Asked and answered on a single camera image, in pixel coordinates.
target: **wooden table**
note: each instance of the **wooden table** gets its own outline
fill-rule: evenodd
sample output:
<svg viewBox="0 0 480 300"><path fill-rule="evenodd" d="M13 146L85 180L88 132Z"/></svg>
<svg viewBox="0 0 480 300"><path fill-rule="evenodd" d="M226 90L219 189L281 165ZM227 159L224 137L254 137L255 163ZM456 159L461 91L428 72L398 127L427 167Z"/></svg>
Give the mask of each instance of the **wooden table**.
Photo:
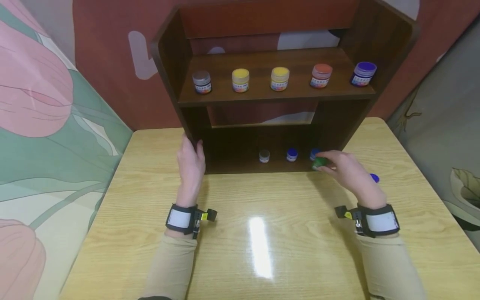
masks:
<svg viewBox="0 0 480 300"><path fill-rule="evenodd" d="M142 130L127 150L62 300L135 300L179 184L182 129ZM386 124L368 118L346 151L380 176L429 299L480 299L480 256ZM332 207L355 203L316 172L210 175L189 299L365 299L359 253Z"/></svg>

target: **floral wall mural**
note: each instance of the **floral wall mural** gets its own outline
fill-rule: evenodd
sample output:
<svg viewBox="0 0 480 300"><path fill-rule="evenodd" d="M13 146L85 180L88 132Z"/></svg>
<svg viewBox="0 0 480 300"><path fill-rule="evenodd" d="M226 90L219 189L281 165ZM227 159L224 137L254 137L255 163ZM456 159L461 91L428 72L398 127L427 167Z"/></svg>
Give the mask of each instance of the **floral wall mural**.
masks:
<svg viewBox="0 0 480 300"><path fill-rule="evenodd" d="M480 19L389 120L480 251Z"/></svg>
<svg viewBox="0 0 480 300"><path fill-rule="evenodd" d="M0 0L0 300L56 299L132 131Z"/></svg>

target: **dark brown wooden shelf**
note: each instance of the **dark brown wooden shelf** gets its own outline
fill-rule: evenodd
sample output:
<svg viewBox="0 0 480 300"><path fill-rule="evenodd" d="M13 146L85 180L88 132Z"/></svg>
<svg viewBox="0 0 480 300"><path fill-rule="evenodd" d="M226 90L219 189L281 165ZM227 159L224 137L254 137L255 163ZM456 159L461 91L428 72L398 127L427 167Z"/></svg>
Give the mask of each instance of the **dark brown wooden shelf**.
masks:
<svg viewBox="0 0 480 300"><path fill-rule="evenodd" d="M225 12L234 13L226 17ZM279 18L281 26L276 23ZM337 47L194 55L190 43L205 37L328 29L345 29ZM413 20L383 0L228 1L176 7L159 28L151 54L187 137L194 144L204 141L207 174L310 171L312 148L345 147L412 49L418 32ZM350 84L350 78L361 61L376 64L377 70L369 85L359 88ZM317 63L333 67L323 89L310 87ZM270 88L275 67L290 70L282 92ZM231 74L238 68L250 72L250 89L241 94L232 90ZM192 74L199 70L210 73L213 88L207 95L197 94L193 86ZM210 122L211 106L250 103L255 109L255 103L276 107L301 101L316 103L310 124L216 128ZM286 160L289 148L299 153L293 163ZM259 162L262 149L270 151L267 164Z"/></svg>
<svg viewBox="0 0 480 300"><path fill-rule="evenodd" d="M327 87L315 89L310 86L312 68L317 63L333 67ZM282 92L270 88L270 74L274 67L290 70L288 87ZM245 93L232 90L232 71L245 68L250 72L250 89ZM226 103L282 101L315 98L315 100L344 100L373 97L371 86L354 87L350 77L353 63L341 48L314 48L241 54L214 54L193 56L180 92L180 107L221 105ZM207 95L195 92L192 74L198 70L210 73L213 90Z"/></svg>
<svg viewBox="0 0 480 300"><path fill-rule="evenodd" d="M208 174L311 171L310 151L320 147L310 125L214 128L204 133ZM295 148L295 162L286 160ZM259 161L262 149L270 151L270 161Z"/></svg>

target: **wrist strap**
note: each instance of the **wrist strap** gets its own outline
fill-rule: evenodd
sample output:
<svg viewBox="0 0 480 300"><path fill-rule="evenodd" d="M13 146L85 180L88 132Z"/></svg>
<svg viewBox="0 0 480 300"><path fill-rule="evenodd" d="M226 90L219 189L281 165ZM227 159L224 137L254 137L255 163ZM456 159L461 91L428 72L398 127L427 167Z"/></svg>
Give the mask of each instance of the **wrist strap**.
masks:
<svg viewBox="0 0 480 300"><path fill-rule="evenodd" d="M194 216L197 207L195 205L185 208L172 204L165 226L173 231L182 232L184 235L191 234L195 225Z"/></svg>
<svg viewBox="0 0 480 300"><path fill-rule="evenodd" d="M200 222L205 220L213 222L216 219L215 210L209 208L204 212L197 207L198 205L185 208L172 204L165 226L184 235L193 233L193 238L196 239L200 232Z"/></svg>
<svg viewBox="0 0 480 300"><path fill-rule="evenodd" d="M362 212L362 224L365 235L378 237L400 231L400 225L390 204L379 209L370 209L361 205L357 206Z"/></svg>
<svg viewBox="0 0 480 300"><path fill-rule="evenodd" d="M390 204L379 209L369 209L360 204L350 210L346 206L338 206L335 207L335 212L339 218L354 220L359 235L375 238L400 231L395 211Z"/></svg>

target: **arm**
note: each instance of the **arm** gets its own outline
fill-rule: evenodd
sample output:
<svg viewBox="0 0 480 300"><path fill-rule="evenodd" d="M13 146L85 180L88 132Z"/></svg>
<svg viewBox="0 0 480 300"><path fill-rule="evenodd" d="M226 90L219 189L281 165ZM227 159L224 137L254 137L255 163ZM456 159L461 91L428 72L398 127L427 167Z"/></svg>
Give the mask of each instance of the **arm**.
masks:
<svg viewBox="0 0 480 300"><path fill-rule="evenodd" d="M351 191L361 206L370 209L386 206L385 194L352 154L328 151L317 156L332 162L318 170L331 175ZM360 235L357 238L372 300L427 299L417 270L398 233L376 239Z"/></svg>
<svg viewBox="0 0 480 300"><path fill-rule="evenodd" d="M195 152L188 138L183 135L177 160L181 184L175 204L191 207L197 203L197 196L205 173L202 142L197 144ZM143 293L144 298L141 299L185 299L197 247L197 240L192 238L193 234L184 235L168 228L165 230L165 235L160 240L148 273Z"/></svg>

